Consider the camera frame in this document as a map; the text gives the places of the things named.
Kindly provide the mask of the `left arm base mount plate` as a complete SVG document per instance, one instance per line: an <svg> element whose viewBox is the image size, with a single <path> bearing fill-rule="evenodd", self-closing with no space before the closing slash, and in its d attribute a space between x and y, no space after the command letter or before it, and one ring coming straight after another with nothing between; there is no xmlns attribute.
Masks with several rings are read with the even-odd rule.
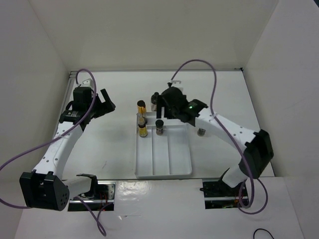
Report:
<svg viewBox="0 0 319 239"><path fill-rule="evenodd" d="M78 195L78 198L84 201L93 212L113 211L115 192L115 181L99 180L97 192L93 196L82 193ZM67 211L84 212L88 211L88 209L82 204L80 200L73 198L69 201Z"/></svg>

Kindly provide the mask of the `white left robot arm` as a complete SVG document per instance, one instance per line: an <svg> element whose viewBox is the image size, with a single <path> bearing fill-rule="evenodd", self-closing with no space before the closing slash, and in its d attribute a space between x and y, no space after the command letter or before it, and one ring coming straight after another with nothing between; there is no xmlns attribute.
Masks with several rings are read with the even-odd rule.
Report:
<svg viewBox="0 0 319 239"><path fill-rule="evenodd" d="M94 199L105 190L92 174L80 173L72 179L62 180L71 151L89 122L115 110L107 91L102 89L101 93L104 102L94 94L90 79L73 90L73 100L60 116L55 142L34 169L22 173L19 179L27 207L62 211L70 199L81 194Z"/></svg>

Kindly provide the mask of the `yellow oil bottle tan cap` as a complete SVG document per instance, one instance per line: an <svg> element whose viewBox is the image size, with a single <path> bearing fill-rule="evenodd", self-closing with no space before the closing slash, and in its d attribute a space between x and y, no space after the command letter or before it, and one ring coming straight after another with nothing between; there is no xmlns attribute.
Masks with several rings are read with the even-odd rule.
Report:
<svg viewBox="0 0 319 239"><path fill-rule="evenodd" d="M139 136L146 137L148 135L146 122L143 117L140 117L138 120L138 129L139 129Z"/></svg>

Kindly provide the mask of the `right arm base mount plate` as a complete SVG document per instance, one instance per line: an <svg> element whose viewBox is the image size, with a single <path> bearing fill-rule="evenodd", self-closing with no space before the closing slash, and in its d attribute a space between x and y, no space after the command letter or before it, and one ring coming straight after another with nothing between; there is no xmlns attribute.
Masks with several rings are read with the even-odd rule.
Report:
<svg viewBox="0 0 319 239"><path fill-rule="evenodd" d="M204 204L206 209L231 209L241 207L239 199L245 206L249 204L248 192L246 186L243 186L242 193L239 193L240 186L231 188L224 185L217 179L203 180L199 189L204 195Z"/></svg>

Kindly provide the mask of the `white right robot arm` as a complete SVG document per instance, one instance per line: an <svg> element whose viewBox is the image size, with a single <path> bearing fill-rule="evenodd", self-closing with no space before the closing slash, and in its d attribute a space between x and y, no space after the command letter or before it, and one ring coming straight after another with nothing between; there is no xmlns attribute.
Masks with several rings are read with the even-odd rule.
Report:
<svg viewBox="0 0 319 239"><path fill-rule="evenodd" d="M224 196L231 195L244 180L250 177L258 179L274 157L268 132L244 128L212 113L204 102L197 99L188 101L179 88L170 87L157 96L157 118L161 116L202 128L239 151L240 162L220 177L218 190Z"/></svg>

